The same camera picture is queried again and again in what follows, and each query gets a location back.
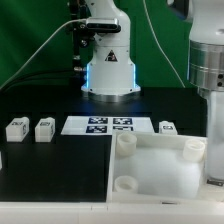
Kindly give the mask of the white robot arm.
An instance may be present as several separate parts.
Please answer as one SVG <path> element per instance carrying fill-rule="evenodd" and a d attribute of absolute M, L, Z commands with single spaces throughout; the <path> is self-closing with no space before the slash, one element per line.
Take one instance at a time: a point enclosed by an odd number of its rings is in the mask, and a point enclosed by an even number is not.
<path fill-rule="evenodd" d="M 93 58 L 82 91 L 97 100 L 116 102 L 140 91 L 130 59 L 130 19 L 114 0 L 85 0 L 94 33 Z M 188 80 L 207 100 L 207 178 L 224 182 L 224 0 L 166 0 L 192 20 Z"/>

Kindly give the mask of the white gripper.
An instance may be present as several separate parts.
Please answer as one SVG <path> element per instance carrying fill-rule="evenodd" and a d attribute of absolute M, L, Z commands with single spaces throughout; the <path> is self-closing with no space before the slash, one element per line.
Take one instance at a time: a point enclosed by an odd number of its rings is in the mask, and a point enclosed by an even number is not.
<path fill-rule="evenodd" d="M 224 92 L 202 89 L 200 95 L 207 100 L 206 174 L 224 181 Z"/>

